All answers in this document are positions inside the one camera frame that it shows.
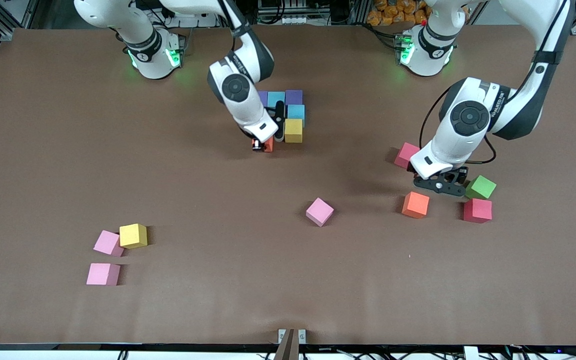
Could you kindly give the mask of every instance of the yellow block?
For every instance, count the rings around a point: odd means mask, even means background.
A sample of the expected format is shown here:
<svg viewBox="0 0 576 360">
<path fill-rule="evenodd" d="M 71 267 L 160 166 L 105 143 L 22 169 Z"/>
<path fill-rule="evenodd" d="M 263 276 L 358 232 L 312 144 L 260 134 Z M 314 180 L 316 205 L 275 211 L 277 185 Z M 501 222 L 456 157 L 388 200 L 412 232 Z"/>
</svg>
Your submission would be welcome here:
<svg viewBox="0 0 576 360">
<path fill-rule="evenodd" d="M 135 249 L 147 245 L 146 226 L 133 223 L 119 227 L 119 246 L 122 248 Z"/>
<path fill-rule="evenodd" d="M 300 118 L 287 118 L 283 130 L 283 141 L 289 143 L 298 143 L 304 140 L 304 125 Z"/>
</svg>

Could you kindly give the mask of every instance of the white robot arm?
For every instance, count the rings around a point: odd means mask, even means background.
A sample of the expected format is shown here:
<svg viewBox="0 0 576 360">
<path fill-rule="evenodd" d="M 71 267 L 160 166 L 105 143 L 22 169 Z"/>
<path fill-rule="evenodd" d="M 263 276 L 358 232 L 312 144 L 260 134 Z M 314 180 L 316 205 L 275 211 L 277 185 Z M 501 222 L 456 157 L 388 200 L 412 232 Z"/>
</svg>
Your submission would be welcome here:
<svg viewBox="0 0 576 360">
<path fill-rule="evenodd" d="M 175 57 L 178 35 L 155 29 L 143 11 L 129 7 L 132 0 L 74 0 L 80 16 L 95 27 L 115 30 L 128 47 L 135 68 L 146 78 L 160 79 L 179 64 Z M 243 46 L 210 66 L 208 84 L 226 105 L 247 136 L 265 142 L 279 126 L 264 108 L 254 84 L 270 77 L 275 60 L 254 34 L 233 0 L 162 0 L 180 14 L 218 14 L 230 24 L 232 36 Z"/>
<path fill-rule="evenodd" d="M 467 168 L 462 166 L 487 132 L 506 140 L 518 139 L 532 132 L 539 123 L 546 93 L 569 37 L 574 5 L 572 0 L 499 2 L 535 39 L 537 47 L 530 71 L 519 89 L 473 77 L 460 80 L 448 89 L 439 111 L 441 123 L 436 134 L 410 159 L 410 170 L 418 174 L 414 180 L 418 187 L 464 195 L 462 182 Z"/>
</svg>

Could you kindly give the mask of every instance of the foam block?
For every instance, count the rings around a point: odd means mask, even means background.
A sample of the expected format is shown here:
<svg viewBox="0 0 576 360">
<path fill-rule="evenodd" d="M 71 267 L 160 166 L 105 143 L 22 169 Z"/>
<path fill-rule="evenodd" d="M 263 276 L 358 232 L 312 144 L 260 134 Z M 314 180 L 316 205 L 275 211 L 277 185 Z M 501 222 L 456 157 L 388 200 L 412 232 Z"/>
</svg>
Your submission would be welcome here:
<svg viewBox="0 0 576 360">
<path fill-rule="evenodd" d="M 253 139 L 250 139 L 250 142 L 250 145 L 255 145 L 255 141 Z M 265 145 L 265 149 L 263 150 L 264 153 L 272 153 L 275 149 L 275 137 L 270 137 L 270 139 L 267 139 L 263 145 Z"/>
<path fill-rule="evenodd" d="M 86 285 L 106 285 L 114 287 L 119 279 L 119 269 L 121 267 L 115 264 L 100 264 L 93 262 L 90 264 Z"/>
<path fill-rule="evenodd" d="M 283 91 L 268 91 L 268 107 L 276 107 L 277 101 L 283 101 L 286 104 L 286 93 Z"/>
<path fill-rule="evenodd" d="M 287 118 L 283 130 L 283 141 L 301 143 L 304 140 L 304 126 L 300 118 Z"/>
<path fill-rule="evenodd" d="M 106 230 L 103 230 L 99 235 L 93 250 L 116 257 L 120 257 L 124 253 L 124 248 L 119 246 L 119 235 Z"/>
<path fill-rule="evenodd" d="M 406 195 L 406 200 L 404 201 L 404 207 L 401 210 L 401 213 L 411 218 L 421 219 L 428 213 L 429 202 L 430 198 L 425 196 L 425 194 L 410 191 Z"/>
<path fill-rule="evenodd" d="M 304 104 L 304 92 L 301 90 L 286 90 L 286 105 Z"/>
<path fill-rule="evenodd" d="M 302 127 L 306 127 L 306 106 L 305 105 L 288 105 L 288 118 L 301 119 Z"/>
<path fill-rule="evenodd" d="M 492 220 L 492 201 L 472 198 L 463 205 L 463 219 L 483 224 Z"/>
<path fill-rule="evenodd" d="M 404 145 L 401 147 L 401 150 L 399 150 L 397 157 L 395 158 L 395 165 L 407 169 L 410 163 L 410 158 L 418 151 L 419 148 L 417 146 L 404 142 Z"/>
<path fill-rule="evenodd" d="M 258 91 L 259 98 L 264 107 L 268 106 L 268 91 Z"/>
<path fill-rule="evenodd" d="M 479 175 L 466 186 L 466 196 L 470 199 L 487 200 L 496 187 L 496 183 Z"/>
<path fill-rule="evenodd" d="M 317 198 L 312 205 L 306 210 L 308 219 L 314 221 L 319 227 L 324 226 L 324 223 L 330 218 L 334 209 L 328 205 L 324 200 Z"/>
<path fill-rule="evenodd" d="M 135 249 L 147 245 L 146 226 L 133 223 L 119 228 L 119 246 L 122 248 Z"/>
</svg>

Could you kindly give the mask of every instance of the pink block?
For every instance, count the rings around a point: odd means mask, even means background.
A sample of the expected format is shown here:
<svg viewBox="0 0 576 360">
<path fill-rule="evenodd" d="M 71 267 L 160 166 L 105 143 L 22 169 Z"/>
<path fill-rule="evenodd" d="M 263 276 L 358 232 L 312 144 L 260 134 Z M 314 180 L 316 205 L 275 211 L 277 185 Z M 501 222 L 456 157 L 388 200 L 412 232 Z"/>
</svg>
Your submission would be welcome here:
<svg viewBox="0 0 576 360">
<path fill-rule="evenodd" d="M 407 169 L 408 164 L 410 162 L 410 158 L 418 151 L 419 148 L 417 146 L 414 146 L 411 143 L 404 142 L 404 145 L 401 147 L 401 150 L 399 150 L 399 152 L 397 153 L 397 158 L 395 158 L 395 165 Z"/>
<path fill-rule="evenodd" d="M 124 248 L 119 246 L 119 235 L 106 230 L 103 230 L 101 235 L 99 235 L 93 250 L 116 256 L 117 258 L 124 253 Z"/>
<path fill-rule="evenodd" d="M 492 201 L 473 198 L 463 205 L 463 219 L 483 224 L 492 220 Z"/>
<path fill-rule="evenodd" d="M 90 264 L 86 285 L 106 285 L 114 287 L 119 279 L 119 265 L 100 264 L 93 262 Z"/>
<path fill-rule="evenodd" d="M 319 227 L 324 226 L 327 219 L 330 218 L 334 209 L 328 205 L 324 200 L 317 198 L 312 205 L 306 210 L 306 216 L 311 219 Z"/>
</svg>

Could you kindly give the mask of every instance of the orange block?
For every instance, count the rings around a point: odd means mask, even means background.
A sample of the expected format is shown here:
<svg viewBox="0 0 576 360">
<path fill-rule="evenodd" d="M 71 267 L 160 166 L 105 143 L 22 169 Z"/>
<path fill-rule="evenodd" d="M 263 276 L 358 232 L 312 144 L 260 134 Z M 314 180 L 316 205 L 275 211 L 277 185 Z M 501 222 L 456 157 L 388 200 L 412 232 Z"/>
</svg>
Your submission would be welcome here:
<svg viewBox="0 0 576 360">
<path fill-rule="evenodd" d="M 255 145 L 255 141 L 253 139 L 250 140 L 250 145 Z M 263 150 L 264 153 L 272 153 L 275 148 L 275 137 L 271 136 L 270 139 L 267 139 L 263 145 L 265 145 L 265 149 Z"/>
<path fill-rule="evenodd" d="M 406 195 L 401 213 L 411 218 L 421 219 L 428 213 L 429 202 L 430 198 L 425 196 L 425 194 L 410 191 L 409 194 Z"/>
</svg>

